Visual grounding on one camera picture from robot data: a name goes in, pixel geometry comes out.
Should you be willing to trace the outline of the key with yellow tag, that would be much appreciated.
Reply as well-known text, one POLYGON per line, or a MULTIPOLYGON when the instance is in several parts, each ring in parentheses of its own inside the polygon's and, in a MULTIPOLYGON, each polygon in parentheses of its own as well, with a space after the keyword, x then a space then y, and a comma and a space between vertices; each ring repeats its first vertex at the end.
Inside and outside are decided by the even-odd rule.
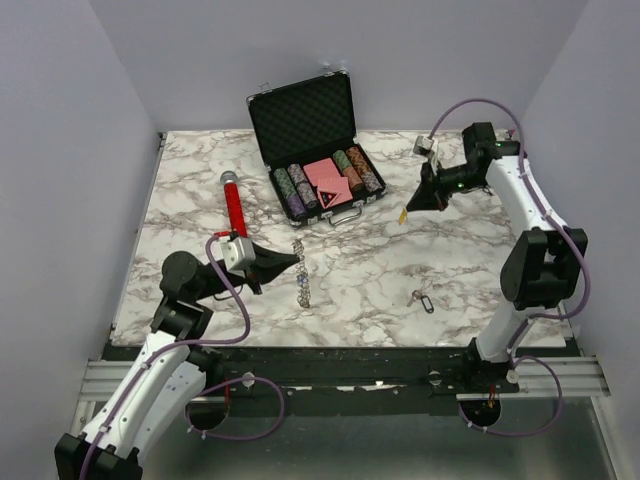
POLYGON ((398 218, 398 224, 403 225, 407 220, 407 216, 408 216, 408 211, 405 208, 403 208, 398 218))

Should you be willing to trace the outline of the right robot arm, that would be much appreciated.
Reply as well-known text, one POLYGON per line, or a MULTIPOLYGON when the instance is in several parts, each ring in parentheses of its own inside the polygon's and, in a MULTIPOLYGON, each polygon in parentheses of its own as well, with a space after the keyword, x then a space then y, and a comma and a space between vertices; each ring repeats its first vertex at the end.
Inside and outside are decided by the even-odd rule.
POLYGON ((588 237, 569 227, 552 210, 535 181, 517 140, 499 140, 489 122, 462 132, 465 161, 445 168, 431 135, 416 139, 414 152, 425 157, 420 184, 406 209, 443 211, 455 194, 490 188, 497 194, 517 240, 500 275, 502 298, 489 325, 472 340, 473 359, 460 367, 460 379, 480 392, 496 380, 493 364, 506 364, 538 319, 557 319, 556 309, 570 298, 579 278, 588 237))

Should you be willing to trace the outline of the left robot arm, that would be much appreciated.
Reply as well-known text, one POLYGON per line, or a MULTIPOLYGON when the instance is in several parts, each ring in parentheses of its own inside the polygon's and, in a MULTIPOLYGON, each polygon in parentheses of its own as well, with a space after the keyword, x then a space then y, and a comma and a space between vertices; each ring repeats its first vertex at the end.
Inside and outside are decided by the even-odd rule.
POLYGON ((261 294, 298 263, 246 237, 231 235, 222 260, 202 263, 186 251, 170 254, 161 268, 162 300, 133 365, 102 410, 78 435, 65 434, 54 449, 61 479, 139 479, 142 463, 177 415, 198 394, 214 393, 222 380, 203 334, 213 316, 200 300, 240 286, 261 294))

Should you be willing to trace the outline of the metal disc with keyrings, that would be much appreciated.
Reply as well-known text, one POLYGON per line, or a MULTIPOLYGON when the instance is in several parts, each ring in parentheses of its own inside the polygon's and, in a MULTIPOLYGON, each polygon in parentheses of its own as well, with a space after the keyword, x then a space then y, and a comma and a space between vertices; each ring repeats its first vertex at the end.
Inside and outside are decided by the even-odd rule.
POLYGON ((292 248, 293 248, 293 253, 297 256, 299 263, 295 265, 295 269, 296 269, 296 282, 297 282, 297 286, 298 286, 298 296, 297 296, 297 302, 299 304, 299 306, 303 309, 309 309, 310 308, 310 299, 311 299, 311 293, 310 293, 310 285, 309 285, 309 274, 308 274, 308 269, 306 267, 305 264, 305 250, 304 250, 304 246, 302 244, 302 241, 300 239, 296 239, 292 242, 292 248), (306 285, 300 285, 298 283, 299 279, 303 277, 303 278, 307 278, 308 283, 306 285))

